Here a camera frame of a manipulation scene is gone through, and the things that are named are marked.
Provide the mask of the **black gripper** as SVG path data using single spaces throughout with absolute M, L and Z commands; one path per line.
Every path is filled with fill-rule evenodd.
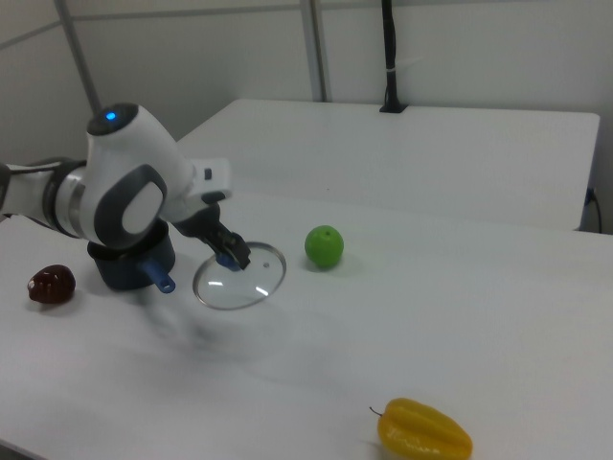
M 251 249 L 237 233 L 232 233 L 220 221 L 219 202 L 226 198 L 223 192 L 209 192 L 199 197 L 198 204 L 204 204 L 188 218 L 171 223 L 181 235 L 198 239 L 209 245 L 215 252 L 216 262 L 227 268 L 245 269 L 250 264 Z

